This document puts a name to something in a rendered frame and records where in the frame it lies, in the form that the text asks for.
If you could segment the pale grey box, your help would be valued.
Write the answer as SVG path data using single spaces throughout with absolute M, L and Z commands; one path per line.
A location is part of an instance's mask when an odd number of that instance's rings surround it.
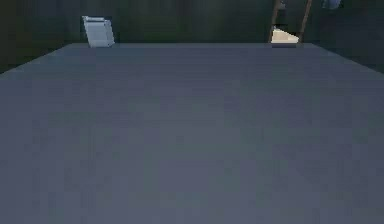
M 110 47 L 115 43 L 110 20 L 91 16 L 83 16 L 82 19 L 90 47 Z

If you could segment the cream wedge-shaped object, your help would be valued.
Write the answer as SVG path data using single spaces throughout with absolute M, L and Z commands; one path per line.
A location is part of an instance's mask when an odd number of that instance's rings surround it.
M 274 29 L 271 42 L 273 44 L 296 44 L 299 42 L 299 38 L 283 30 Z

